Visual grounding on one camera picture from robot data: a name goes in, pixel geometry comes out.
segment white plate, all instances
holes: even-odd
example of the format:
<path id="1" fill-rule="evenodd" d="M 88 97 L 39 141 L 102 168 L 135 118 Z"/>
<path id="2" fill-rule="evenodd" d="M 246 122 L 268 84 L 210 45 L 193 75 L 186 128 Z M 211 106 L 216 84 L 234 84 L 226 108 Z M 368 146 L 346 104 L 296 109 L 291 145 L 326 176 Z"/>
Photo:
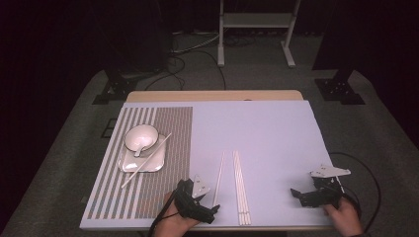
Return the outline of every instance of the white plate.
<path id="1" fill-rule="evenodd" d="M 144 161 L 148 158 L 151 153 L 159 146 L 159 144 L 165 139 L 164 135 L 159 134 L 157 142 L 149 149 L 141 151 L 139 157 L 134 157 L 134 151 L 131 151 L 123 147 L 120 153 L 120 159 L 118 167 L 123 172 L 134 172 Z M 153 157 L 139 170 L 139 172 L 156 172 L 159 171 L 164 165 L 164 158 L 166 154 L 166 144 L 163 143 L 159 149 L 154 153 Z"/>

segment white chopstick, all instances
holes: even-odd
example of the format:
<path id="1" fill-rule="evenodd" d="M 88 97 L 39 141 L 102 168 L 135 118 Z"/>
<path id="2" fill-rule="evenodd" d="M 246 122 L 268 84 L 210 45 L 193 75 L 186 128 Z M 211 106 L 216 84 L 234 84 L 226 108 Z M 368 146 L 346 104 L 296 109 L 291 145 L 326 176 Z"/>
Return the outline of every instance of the white chopstick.
<path id="1" fill-rule="evenodd" d="M 244 188 L 243 173 L 241 171 L 240 156 L 238 151 L 233 152 L 233 158 L 239 225 L 250 225 L 252 222 L 250 220 L 249 206 L 247 204 L 246 190 Z"/>
<path id="2" fill-rule="evenodd" d="M 222 165 L 224 163 L 224 155 L 225 155 L 225 152 L 222 152 L 221 164 L 219 165 L 218 180 L 216 181 L 215 194 L 213 195 L 213 203 L 212 203 L 212 206 L 216 206 L 216 202 L 217 202 L 218 189 L 219 189 L 219 181 L 221 180 Z"/>
<path id="3" fill-rule="evenodd" d="M 160 142 L 160 144 L 156 147 L 153 153 L 151 153 L 151 155 L 148 156 L 148 158 L 144 161 L 144 163 L 138 166 L 138 168 L 132 173 L 132 175 L 129 176 L 129 179 L 121 186 L 121 189 L 126 187 L 129 181 L 132 180 L 132 178 L 136 175 L 136 173 L 138 173 L 138 171 L 150 160 L 150 158 L 158 151 L 158 149 L 160 149 L 160 146 L 164 144 L 164 142 L 167 140 L 167 138 L 169 138 L 170 135 L 172 135 L 172 133 L 168 134 L 166 138 L 164 138 L 164 140 Z"/>

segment black cable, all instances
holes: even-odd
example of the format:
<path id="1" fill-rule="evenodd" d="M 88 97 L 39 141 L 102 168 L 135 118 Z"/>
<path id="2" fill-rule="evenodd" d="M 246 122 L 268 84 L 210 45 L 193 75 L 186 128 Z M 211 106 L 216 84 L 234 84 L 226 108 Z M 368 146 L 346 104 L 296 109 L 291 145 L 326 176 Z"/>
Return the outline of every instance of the black cable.
<path id="1" fill-rule="evenodd" d="M 350 154 L 346 154 L 344 152 L 329 152 L 329 155 L 343 155 L 343 156 L 350 157 L 350 158 L 358 161 L 358 163 L 360 163 L 362 166 L 364 166 L 364 168 L 366 168 L 366 170 L 370 173 L 371 177 L 373 178 L 374 182 L 376 183 L 377 195 L 378 195 L 377 206 L 376 206 L 376 210 L 374 211 L 373 216 L 371 217 L 371 219 L 368 222 L 366 228 L 364 229 L 364 232 L 367 233 L 368 230 L 370 229 L 371 225 L 373 224 L 374 220 L 376 219 L 379 208 L 381 207 L 381 188 L 379 187 L 378 180 L 377 180 L 376 176 L 373 174 L 373 171 L 371 171 L 371 169 L 364 162 L 362 162 L 360 159 L 358 159 L 357 157 L 352 156 Z"/>
<path id="2" fill-rule="evenodd" d="M 164 213 L 166 213 L 166 210 L 169 208 L 170 204 L 172 203 L 172 201 L 175 199 L 175 195 L 176 192 L 178 190 L 176 189 L 175 191 L 172 192 L 172 195 L 170 195 L 169 199 L 167 199 L 166 203 L 164 204 L 163 208 L 161 209 L 160 213 L 158 213 L 157 217 L 153 220 L 153 223 L 150 226 L 150 229 L 148 230 L 148 237 L 152 237 L 154 230 L 158 224 L 158 222 L 160 222 L 164 217 Z"/>
<path id="3" fill-rule="evenodd" d="M 189 48 L 185 48 L 185 49 L 181 49 L 181 50 L 173 50 L 172 53 L 175 53 L 175 54 L 178 53 L 178 54 L 180 54 L 180 53 L 183 53 L 183 52 L 191 51 L 191 50 L 196 49 L 196 48 L 204 47 L 204 46 L 207 46 L 208 44 L 212 43 L 213 41 L 215 41 L 218 38 L 219 38 L 219 35 L 217 34 L 212 39 L 208 39 L 207 41 L 204 41 L 202 43 L 199 43 L 198 45 L 195 45 L 195 46 L 192 46 L 192 47 L 189 47 Z"/>
<path id="4" fill-rule="evenodd" d="M 212 59 L 212 61 L 215 63 L 216 67 L 218 68 L 219 73 L 221 74 L 224 90 L 227 90 L 224 74 L 222 73 L 221 68 L 218 67 L 218 63 L 216 62 L 216 59 L 210 53 L 201 51 L 201 50 L 188 50 L 181 53 L 174 53 L 173 55 L 183 55 L 183 54 L 192 53 L 192 52 L 204 53 Z"/>
<path id="5" fill-rule="evenodd" d="M 176 72 L 171 72 L 169 69 L 166 69 L 166 71 L 169 73 L 168 75 L 165 75 L 165 76 L 162 76 L 162 77 L 159 77 L 159 78 L 157 78 L 157 79 L 154 79 L 154 81 L 152 81 L 150 84 L 148 84 L 145 88 L 144 88 L 144 91 L 147 91 L 152 85 L 154 85 L 156 82 L 158 82 L 158 81 L 160 81 L 160 80 L 162 80 L 162 79 L 164 79 L 164 78 L 167 78 L 167 77 L 169 77 L 169 76 L 175 76 L 175 78 L 178 80 L 178 82 L 179 82 L 179 84 L 180 84 L 180 86 L 181 86 L 181 91 L 183 90 L 183 86 L 185 85 L 185 80 L 184 79 L 182 79 L 182 78 L 180 78 L 180 77 L 177 77 L 175 74 L 177 74 L 177 73 L 179 73 L 179 72 L 181 72 L 184 68 L 185 68 L 185 61 L 182 59 L 182 58 L 180 58 L 180 57 L 175 57 L 175 56 L 172 56 L 173 58 L 176 58 L 176 59 L 178 59 L 178 60 L 180 60 L 181 62 L 182 62 L 182 67 L 179 69 L 179 70 L 177 70 Z"/>
<path id="6" fill-rule="evenodd" d="M 212 39 L 218 35 L 218 32 L 207 32 L 207 33 L 200 33 L 200 32 L 194 32 L 194 33 L 187 33 L 183 34 L 184 36 L 195 36 L 195 37 L 201 37 L 205 39 Z"/>
<path id="7" fill-rule="evenodd" d="M 167 216 L 161 217 L 161 219 L 166 219 L 166 218 L 172 217 L 172 216 L 177 215 L 177 214 L 179 214 L 179 212 L 176 212 L 176 213 L 174 213 L 174 214 L 171 214 L 171 215 L 167 215 Z"/>

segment spoon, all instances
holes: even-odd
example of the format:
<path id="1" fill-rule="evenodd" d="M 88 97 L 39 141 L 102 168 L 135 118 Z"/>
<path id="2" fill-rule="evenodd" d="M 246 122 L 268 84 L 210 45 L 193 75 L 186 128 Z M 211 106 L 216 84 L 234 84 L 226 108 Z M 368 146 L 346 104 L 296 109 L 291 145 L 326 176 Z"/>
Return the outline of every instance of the spoon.
<path id="1" fill-rule="evenodd" d="M 134 157 L 139 157 L 139 154 L 141 153 L 142 149 L 144 147 L 149 146 L 153 143 L 153 138 L 149 136 L 141 137 L 138 142 L 138 149 L 136 149 L 135 153 L 133 154 Z"/>

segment hand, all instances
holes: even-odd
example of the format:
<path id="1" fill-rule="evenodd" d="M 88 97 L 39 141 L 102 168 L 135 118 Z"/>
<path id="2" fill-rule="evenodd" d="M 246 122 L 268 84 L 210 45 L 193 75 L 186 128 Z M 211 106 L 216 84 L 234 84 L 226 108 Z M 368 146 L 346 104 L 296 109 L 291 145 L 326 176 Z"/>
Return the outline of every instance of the hand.
<path id="1" fill-rule="evenodd" d="M 336 209 L 331 204 L 326 204 L 323 208 L 332 219 L 336 230 L 342 236 L 354 236 L 364 233 L 357 211 L 346 198 L 340 198 L 339 209 Z"/>
<path id="2" fill-rule="evenodd" d="M 166 194 L 164 203 L 167 202 L 171 193 Z M 163 217 L 178 213 L 175 203 L 172 201 Z M 182 237 L 189 229 L 196 226 L 200 222 L 192 218 L 184 218 L 180 214 L 175 214 L 168 218 L 162 219 L 156 226 L 155 237 Z"/>

